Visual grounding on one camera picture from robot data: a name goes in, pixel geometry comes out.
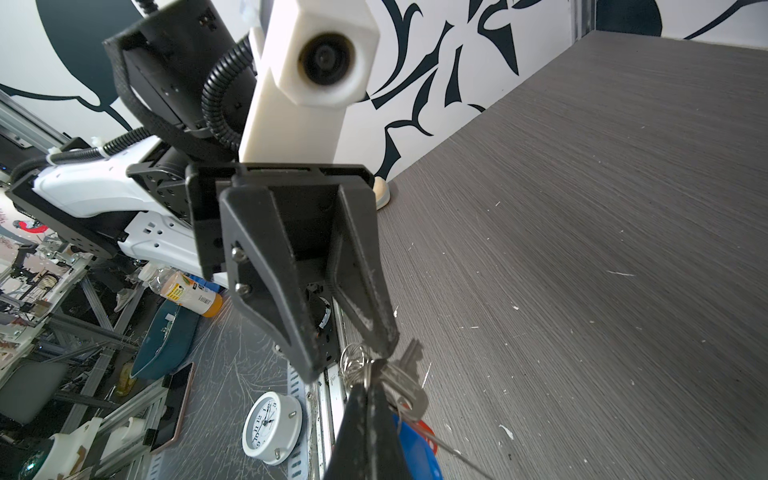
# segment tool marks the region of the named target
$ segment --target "metal key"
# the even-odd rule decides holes
[[[369,384],[370,382],[381,381],[394,390],[400,397],[394,399],[388,394],[389,403],[402,412],[404,418],[418,422],[426,413],[429,398],[419,386],[418,376],[412,377],[395,362],[389,363],[386,359],[373,359],[362,343],[347,346],[342,352],[339,366],[344,382],[349,388],[359,382]]]
[[[416,382],[419,381],[419,362],[424,359],[424,347],[417,339],[412,339],[406,351],[396,364]]]

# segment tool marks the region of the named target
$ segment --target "black wall graphic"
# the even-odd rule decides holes
[[[694,33],[688,35],[685,39],[686,40],[692,40],[699,35],[708,32],[712,28],[717,27],[719,24],[726,21],[728,18],[730,18],[731,15],[738,12],[742,7],[746,7],[747,5],[752,5],[753,3],[760,3],[765,2],[766,0],[736,0],[733,5],[728,7],[728,9],[723,12],[721,15],[719,15],[717,18],[715,18],[713,21],[709,22],[702,28],[699,28]]]
[[[692,40],[708,32],[726,21],[742,7],[766,1],[768,0],[736,0],[722,14],[691,32],[684,39]],[[657,0],[598,0],[596,8],[596,27],[598,30],[660,37],[663,26],[664,19],[661,17]]]
[[[128,122],[111,106],[118,93],[101,42],[141,19],[131,0],[37,0],[37,7],[45,34],[61,63],[98,96],[99,104],[90,104],[76,95],[49,95],[3,84],[0,89],[11,96],[38,100],[77,100],[90,110],[106,112],[130,130]]]
[[[427,80],[424,81],[419,93],[416,95],[413,109],[411,112],[411,118],[409,120],[394,121],[387,124],[384,127],[385,137],[385,151],[384,159],[381,167],[376,172],[379,177],[387,178],[389,172],[395,163],[401,158],[401,154],[389,134],[389,130],[399,127],[416,127],[422,134],[432,136],[427,133],[419,124],[419,112],[424,108],[429,100],[429,92],[432,88],[432,80],[437,73],[437,69],[441,68],[439,63],[440,48],[443,46],[443,41],[448,32],[454,27],[450,23],[446,22],[443,25],[442,33],[439,38],[435,40],[435,47],[427,55],[425,55],[418,65],[411,71],[404,80],[397,84],[394,88],[391,88],[386,93],[380,94],[384,91],[394,80],[399,76],[403,65],[405,64],[406,57],[408,55],[408,29],[410,28],[411,20],[415,13],[422,13],[421,8],[416,3],[411,3],[406,8],[404,14],[400,13],[400,10],[394,0],[382,0],[387,7],[389,17],[392,19],[392,23],[395,27],[396,37],[398,42],[398,57],[395,68],[392,74],[389,76],[384,85],[371,95],[370,101],[373,107],[378,110],[388,101],[401,94],[408,86],[418,81],[424,75],[432,72]],[[512,6],[513,9],[523,9],[536,5],[541,0],[521,0],[520,2]],[[487,5],[481,10],[483,0],[468,0],[467,1],[467,22],[469,23],[476,15],[479,15],[477,33],[482,37],[489,40],[489,45],[492,45],[504,58],[509,69],[515,74],[519,75],[517,55],[515,53],[515,41],[513,39],[513,32],[511,24],[503,25],[500,28],[486,28],[486,22],[496,12],[509,9],[508,0],[498,0],[496,3]],[[455,47],[454,55],[452,56],[452,65],[446,65],[445,68],[449,69],[451,76],[448,84],[445,87],[444,102],[447,107],[450,104],[462,103],[461,93],[461,76],[459,74],[459,65],[462,57],[462,49],[464,45]],[[478,104],[467,104],[469,107],[474,108],[479,112],[485,111],[485,108]]]

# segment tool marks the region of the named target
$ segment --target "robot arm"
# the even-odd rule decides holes
[[[106,152],[107,160],[26,173],[8,195],[82,250],[122,252],[227,285],[234,306],[304,382],[339,360],[322,353],[310,284],[325,283],[365,343],[388,358],[399,333],[379,257],[373,176],[333,163],[378,38],[364,0],[274,2],[247,41],[258,81],[247,68],[235,72],[212,112],[201,104],[205,85],[216,87],[214,75],[238,61],[245,66],[231,56],[243,49],[232,53],[209,0],[175,2],[104,43],[121,99],[151,136]],[[221,121],[243,132],[237,152],[217,140]],[[360,415],[350,422],[365,425],[365,409]],[[385,428],[391,414],[381,418],[366,428]],[[398,463],[376,468],[402,471]]]

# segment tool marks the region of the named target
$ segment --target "alarm clock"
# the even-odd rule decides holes
[[[301,430],[301,404],[292,396],[267,392],[253,404],[243,427],[243,450],[267,465],[279,465],[293,451]]]

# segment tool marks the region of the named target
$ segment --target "gray table surface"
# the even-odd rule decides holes
[[[253,403],[267,390],[287,391],[288,362],[272,346],[229,300],[213,319],[200,319],[187,359],[195,373],[181,437],[162,452],[154,478],[286,478],[286,464],[267,467],[247,457],[241,443]]]
[[[767,91],[768,51],[593,32],[393,181],[439,436],[497,478],[768,478]]]

